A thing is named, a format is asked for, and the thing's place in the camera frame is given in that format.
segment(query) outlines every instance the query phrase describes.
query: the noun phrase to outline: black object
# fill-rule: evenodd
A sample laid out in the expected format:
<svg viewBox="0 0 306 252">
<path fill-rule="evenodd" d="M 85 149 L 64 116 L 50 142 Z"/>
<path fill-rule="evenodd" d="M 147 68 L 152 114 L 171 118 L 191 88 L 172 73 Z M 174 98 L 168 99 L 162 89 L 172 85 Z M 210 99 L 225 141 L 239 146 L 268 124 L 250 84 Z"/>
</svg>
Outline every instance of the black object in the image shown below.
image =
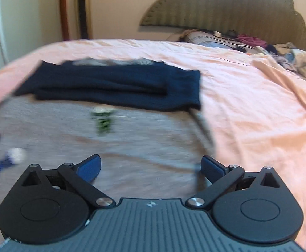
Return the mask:
<svg viewBox="0 0 306 252">
<path fill-rule="evenodd" d="M 200 72 L 154 65 L 74 66 L 43 62 L 15 92 L 158 111 L 200 110 Z"/>
<path fill-rule="evenodd" d="M 303 251 L 293 242 L 302 210 L 273 168 L 250 173 L 204 156 L 201 172 L 213 184 L 185 205 L 130 198 L 116 205 L 88 183 L 100 164 L 93 155 L 57 170 L 30 165 L 0 205 L 2 234 L 15 240 L 0 251 Z"/>
<path fill-rule="evenodd" d="M 272 52 L 273 54 L 278 55 L 278 50 L 273 45 L 267 45 L 265 50 L 269 53 Z"/>
<path fill-rule="evenodd" d="M 81 39 L 89 39 L 85 0 L 77 0 L 77 6 L 79 16 L 79 32 Z"/>
<path fill-rule="evenodd" d="M 246 49 L 244 47 L 241 47 L 241 46 L 238 46 L 238 45 L 235 48 L 233 48 L 233 50 L 237 50 L 239 52 L 246 53 Z"/>
<path fill-rule="evenodd" d="M 238 33 L 235 30 L 229 30 L 227 33 L 225 33 L 224 36 L 231 38 L 231 39 L 236 39 L 238 36 Z"/>
</svg>

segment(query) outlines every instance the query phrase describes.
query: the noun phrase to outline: crumpled bedding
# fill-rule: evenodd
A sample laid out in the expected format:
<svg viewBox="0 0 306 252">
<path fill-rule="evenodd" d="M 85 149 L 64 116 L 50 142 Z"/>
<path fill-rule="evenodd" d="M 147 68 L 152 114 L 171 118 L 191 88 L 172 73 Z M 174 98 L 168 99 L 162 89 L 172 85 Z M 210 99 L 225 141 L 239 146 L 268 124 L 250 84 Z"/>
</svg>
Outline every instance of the crumpled bedding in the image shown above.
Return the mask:
<svg viewBox="0 0 306 252">
<path fill-rule="evenodd" d="M 268 55 L 176 42 L 72 41 L 40 48 L 0 70 L 0 102 L 40 60 L 61 63 L 85 57 L 143 57 L 199 70 L 202 114 L 213 129 L 217 160 L 246 171 L 273 166 L 304 211 L 296 241 L 306 249 L 306 81 Z M 6 192 L 0 190 L 0 198 Z"/>
<path fill-rule="evenodd" d="M 306 79 L 306 51 L 293 48 L 285 56 L 297 69 L 297 72 Z"/>
</svg>

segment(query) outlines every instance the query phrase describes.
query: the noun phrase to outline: blue object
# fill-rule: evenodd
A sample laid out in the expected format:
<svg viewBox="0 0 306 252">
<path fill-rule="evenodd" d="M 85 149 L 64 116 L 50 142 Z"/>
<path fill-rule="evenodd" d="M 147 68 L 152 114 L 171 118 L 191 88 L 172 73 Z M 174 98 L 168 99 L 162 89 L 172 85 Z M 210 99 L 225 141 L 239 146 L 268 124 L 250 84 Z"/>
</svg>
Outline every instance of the blue object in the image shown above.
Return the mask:
<svg viewBox="0 0 306 252">
<path fill-rule="evenodd" d="M 15 163 L 13 162 L 12 158 L 8 156 L 8 154 L 5 155 L 4 159 L 0 160 L 0 170 L 14 165 Z"/>
<path fill-rule="evenodd" d="M 201 160 L 201 172 L 213 184 L 226 175 L 229 169 L 210 156 L 204 156 Z"/>
<path fill-rule="evenodd" d="M 201 109 L 198 70 L 183 70 L 163 62 L 126 66 L 71 63 L 42 62 L 14 95 L 34 94 L 37 100 L 82 100 L 164 112 Z"/>
<path fill-rule="evenodd" d="M 91 183 L 100 173 L 101 158 L 99 155 L 93 155 L 78 165 L 75 166 L 76 174 L 83 180 Z"/>
<path fill-rule="evenodd" d="M 293 53 L 287 53 L 287 54 L 285 55 L 285 58 L 286 58 L 290 63 L 292 63 L 292 62 L 294 61 L 294 59 L 295 59 L 295 56 L 294 56 Z"/>
</svg>

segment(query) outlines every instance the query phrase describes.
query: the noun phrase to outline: dark blue folded cloth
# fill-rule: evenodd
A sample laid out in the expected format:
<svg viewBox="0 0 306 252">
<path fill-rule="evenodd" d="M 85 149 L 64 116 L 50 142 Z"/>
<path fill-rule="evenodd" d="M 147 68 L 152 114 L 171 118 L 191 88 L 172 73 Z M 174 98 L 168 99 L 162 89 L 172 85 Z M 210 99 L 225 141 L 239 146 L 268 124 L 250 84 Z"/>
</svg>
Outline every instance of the dark blue folded cloth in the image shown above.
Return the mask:
<svg viewBox="0 0 306 252">
<path fill-rule="evenodd" d="M 158 111 L 200 110 L 199 83 L 198 70 L 182 70 L 163 62 L 124 66 L 42 62 L 14 94 Z"/>
</svg>

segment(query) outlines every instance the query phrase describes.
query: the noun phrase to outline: pile of clothes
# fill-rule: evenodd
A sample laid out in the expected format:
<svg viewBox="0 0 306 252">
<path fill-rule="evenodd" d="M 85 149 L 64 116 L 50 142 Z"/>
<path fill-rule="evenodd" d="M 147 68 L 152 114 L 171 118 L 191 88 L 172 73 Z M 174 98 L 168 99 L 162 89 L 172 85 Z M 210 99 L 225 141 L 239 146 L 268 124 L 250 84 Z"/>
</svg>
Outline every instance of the pile of clothes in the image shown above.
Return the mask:
<svg viewBox="0 0 306 252">
<path fill-rule="evenodd" d="M 297 49 L 293 43 L 274 46 L 278 52 L 274 59 L 286 70 L 297 73 L 306 80 L 306 51 Z"/>
<path fill-rule="evenodd" d="M 260 46 L 263 48 L 267 48 L 268 46 L 266 41 L 263 41 L 262 39 L 259 39 L 257 37 L 248 36 L 248 35 L 238 35 L 236 40 L 246 45 L 253 46 L 253 47 Z"/>
</svg>

